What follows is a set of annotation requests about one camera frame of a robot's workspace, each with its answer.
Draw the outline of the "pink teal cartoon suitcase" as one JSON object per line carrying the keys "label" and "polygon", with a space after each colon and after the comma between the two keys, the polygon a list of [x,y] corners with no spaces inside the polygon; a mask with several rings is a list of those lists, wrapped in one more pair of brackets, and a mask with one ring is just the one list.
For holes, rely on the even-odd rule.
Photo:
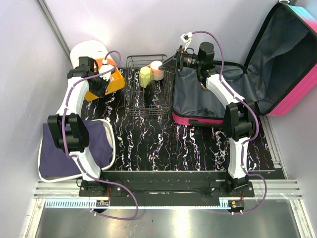
{"label": "pink teal cartoon suitcase", "polygon": [[[268,13],[244,64],[215,61],[239,95],[256,102],[259,116],[283,116],[317,83],[317,21],[303,7],[278,3]],[[189,125],[222,123],[225,107],[202,88],[196,71],[184,68],[175,76],[172,116]]]}

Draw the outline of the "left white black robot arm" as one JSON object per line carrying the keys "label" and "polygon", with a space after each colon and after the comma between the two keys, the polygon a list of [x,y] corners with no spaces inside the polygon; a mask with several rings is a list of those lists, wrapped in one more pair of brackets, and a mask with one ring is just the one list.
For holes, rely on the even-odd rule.
{"label": "left white black robot arm", "polygon": [[76,164],[85,181],[92,181],[89,189],[95,196],[104,195],[107,184],[102,180],[102,169],[90,151],[90,135],[80,111],[87,92],[99,97],[105,95],[116,68],[117,65],[109,63],[107,57],[101,61],[88,56],[79,57],[78,65],[67,74],[67,89],[60,108],[47,119],[55,147]]}

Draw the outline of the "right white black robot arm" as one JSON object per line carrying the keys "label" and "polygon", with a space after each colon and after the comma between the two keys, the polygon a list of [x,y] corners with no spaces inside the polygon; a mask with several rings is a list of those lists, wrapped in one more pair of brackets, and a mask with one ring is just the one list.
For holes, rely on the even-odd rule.
{"label": "right white black robot arm", "polygon": [[165,60],[159,70],[176,74],[183,68],[196,70],[198,81],[211,91],[225,109],[223,119],[188,117],[173,112],[174,121],[180,125],[223,128],[229,139],[230,159],[225,180],[225,191],[229,196],[237,196],[248,187],[250,174],[245,168],[247,149],[250,141],[259,133],[259,123],[254,113],[255,102],[244,99],[223,79],[214,65],[214,45],[202,42],[197,54],[187,53],[180,47],[174,56]]}

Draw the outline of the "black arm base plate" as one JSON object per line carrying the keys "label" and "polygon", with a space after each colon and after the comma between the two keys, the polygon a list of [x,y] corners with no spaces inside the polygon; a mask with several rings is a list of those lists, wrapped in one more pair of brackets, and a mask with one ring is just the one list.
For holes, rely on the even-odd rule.
{"label": "black arm base plate", "polygon": [[134,171],[102,172],[101,179],[126,186],[139,193],[194,193],[210,197],[254,197],[253,185],[247,176],[232,179],[227,172]]}

